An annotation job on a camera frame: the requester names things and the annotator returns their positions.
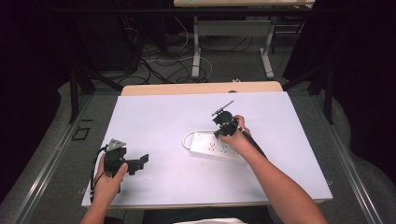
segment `person's left arm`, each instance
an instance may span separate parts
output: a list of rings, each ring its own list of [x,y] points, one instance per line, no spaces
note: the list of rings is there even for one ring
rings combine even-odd
[[[128,164],[124,163],[114,177],[107,176],[105,173],[105,156],[103,155],[101,157],[94,179],[96,184],[93,201],[84,218],[81,220],[81,224],[103,223],[105,221],[107,209],[116,197],[122,178],[127,171]]]

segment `person's right arm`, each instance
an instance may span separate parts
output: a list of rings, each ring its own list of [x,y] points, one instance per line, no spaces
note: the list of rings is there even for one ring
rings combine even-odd
[[[242,116],[235,116],[240,127],[249,134]],[[220,136],[220,140],[239,153],[250,165],[271,205],[284,223],[327,223],[318,206],[290,177],[277,169],[246,137],[236,131],[233,136]]]

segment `hand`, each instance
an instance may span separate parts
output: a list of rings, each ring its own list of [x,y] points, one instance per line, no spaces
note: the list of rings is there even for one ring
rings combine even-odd
[[[101,205],[109,206],[116,197],[120,183],[128,171],[128,164],[124,163],[117,174],[111,177],[111,174],[105,172],[105,154],[102,155],[99,161],[98,171],[95,176],[95,187],[92,203],[100,203]]]
[[[238,125],[245,129],[245,131],[250,134],[250,129],[245,127],[245,118],[240,115],[233,116],[234,119],[238,119]],[[219,139],[221,142],[228,144],[235,152],[244,156],[247,150],[252,148],[252,145],[249,143],[247,138],[239,131],[236,132],[232,136],[224,136],[220,135]]]

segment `power strip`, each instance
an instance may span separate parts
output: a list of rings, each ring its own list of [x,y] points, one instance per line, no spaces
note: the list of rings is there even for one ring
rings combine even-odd
[[[222,143],[213,133],[194,133],[190,153],[193,156],[216,161],[236,162],[246,165],[247,162],[227,144]]]

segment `white table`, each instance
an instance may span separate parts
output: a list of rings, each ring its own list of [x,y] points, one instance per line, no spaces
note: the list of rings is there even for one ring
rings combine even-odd
[[[175,0],[176,7],[279,7],[313,5],[315,0]],[[270,21],[199,21],[194,17],[194,59],[192,77],[199,76],[201,49],[200,35],[255,35],[264,36],[264,48],[260,49],[265,75],[274,79],[274,72],[268,58],[268,50],[276,25],[276,17]]]
[[[246,118],[246,125],[268,159],[316,202],[330,200],[332,194],[290,98],[279,90],[276,82],[125,88],[103,146],[115,138],[127,143],[126,160],[149,154],[149,161],[144,170],[124,177],[121,192],[110,208],[268,204],[248,165],[193,157],[181,144],[188,132],[217,130],[211,114],[231,100],[234,103],[226,110]],[[90,204],[87,191],[81,205]]]

